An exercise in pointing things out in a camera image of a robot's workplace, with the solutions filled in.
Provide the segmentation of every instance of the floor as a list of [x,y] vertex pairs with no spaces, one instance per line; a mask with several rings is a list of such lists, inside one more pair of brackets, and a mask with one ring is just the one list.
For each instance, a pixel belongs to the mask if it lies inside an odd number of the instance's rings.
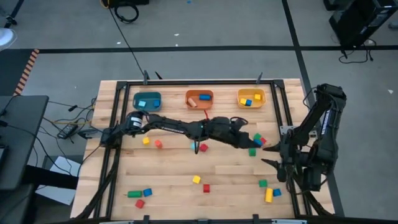
[[[0,4],[11,12],[17,2]],[[338,61],[340,51],[330,47],[338,44],[328,24],[331,12],[321,0],[189,2],[150,0],[149,5],[138,7],[135,23],[119,22],[141,67],[152,78],[155,71],[168,79],[256,78],[263,72],[263,78],[301,78],[306,90],[321,83],[342,86],[348,101],[338,133],[335,178],[344,213],[398,220],[398,140],[394,136],[398,31],[387,27],[398,20],[398,14],[372,36],[378,45],[386,46],[372,51],[373,62],[344,65]],[[23,67],[29,58],[26,52],[40,49],[23,95],[48,95],[52,101],[86,107],[101,80],[142,78],[109,11],[98,1],[24,1],[16,19],[19,25],[12,28],[19,38],[12,49],[0,52],[0,72],[20,76],[19,64]],[[21,59],[6,61],[9,54]],[[355,52],[349,59],[363,60],[364,52]],[[67,109],[49,104],[45,116],[73,118],[78,113]],[[48,123],[42,126],[57,133]],[[51,156],[61,155],[51,137],[40,134],[39,138]],[[60,146],[68,156],[82,156],[84,139],[75,136],[73,141],[60,141]],[[41,164],[44,153],[38,153]],[[35,163],[34,154],[30,163]],[[68,218],[69,207],[44,204],[36,223]],[[51,220],[49,213],[54,214]]]

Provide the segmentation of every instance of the red block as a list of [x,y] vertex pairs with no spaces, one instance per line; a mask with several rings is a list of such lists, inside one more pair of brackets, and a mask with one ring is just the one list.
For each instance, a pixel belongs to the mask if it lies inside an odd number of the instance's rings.
[[156,140],[156,141],[155,141],[155,146],[156,146],[156,148],[158,148],[158,149],[161,149],[161,148],[163,147],[162,142],[161,142],[160,140]]
[[263,137],[260,138],[260,140],[261,140],[262,144],[265,144],[267,142],[267,140],[265,138],[263,138]]
[[145,204],[145,202],[144,202],[143,200],[139,199],[139,200],[136,202],[136,207],[137,207],[137,208],[143,208],[144,204]]
[[210,193],[210,184],[203,184],[203,193]]
[[200,146],[199,146],[199,150],[201,150],[202,152],[206,152],[206,150],[208,149],[209,147],[206,145],[206,144],[201,144]]

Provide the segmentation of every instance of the table leg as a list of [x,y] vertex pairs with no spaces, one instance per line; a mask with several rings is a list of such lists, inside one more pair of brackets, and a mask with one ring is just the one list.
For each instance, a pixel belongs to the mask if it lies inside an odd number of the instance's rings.
[[47,185],[66,189],[76,189],[79,178],[60,174],[46,169],[26,165],[22,182],[27,184]]

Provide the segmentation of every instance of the gray floor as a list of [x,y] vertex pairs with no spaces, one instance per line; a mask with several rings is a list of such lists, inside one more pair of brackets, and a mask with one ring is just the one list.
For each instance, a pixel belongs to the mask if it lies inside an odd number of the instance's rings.
[[[19,40],[14,48],[125,47],[109,12],[91,0],[26,0],[15,27]],[[289,0],[300,45],[336,45],[328,25],[330,12],[321,0]],[[241,1],[153,0],[139,6],[134,24],[120,23],[132,47],[212,45],[292,45],[280,0]],[[372,38],[379,45],[398,44],[398,32],[383,25]],[[137,53],[142,67],[164,78],[300,78],[295,52],[151,52]],[[348,217],[398,220],[395,189],[398,176],[398,125],[396,89],[397,51],[373,51],[373,62],[343,65],[340,52],[303,52],[311,84],[340,85],[348,95],[338,133],[340,153],[335,175]],[[356,52],[350,60],[362,60]],[[129,53],[40,54],[25,95],[48,95],[51,100],[86,106],[96,95],[100,80],[137,79],[141,75]],[[76,112],[49,105],[46,117],[72,118]],[[43,126],[55,132],[48,124]],[[51,155],[60,155],[55,141],[45,136]],[[62,141],[68,155],[83,154],[85,142]],[[39,150],[39,162],[43,152]],[[53,205],[39,210],[37,223],[57,214],[67,219],[68,210]]]

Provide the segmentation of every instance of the yellow bowl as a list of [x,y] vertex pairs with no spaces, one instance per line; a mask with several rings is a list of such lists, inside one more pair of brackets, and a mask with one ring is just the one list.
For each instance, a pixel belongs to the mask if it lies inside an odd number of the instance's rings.
[[[255,100],[254,95],[259,94],[261,95],[260,100]],[[241,99],[251,100],[251,106],[244,106],[240,103]],[[246,88],[238,90],[238,107],[244,109],[250,108],[260,108],[266,103],[266,93],[264,90],[259,88]]]

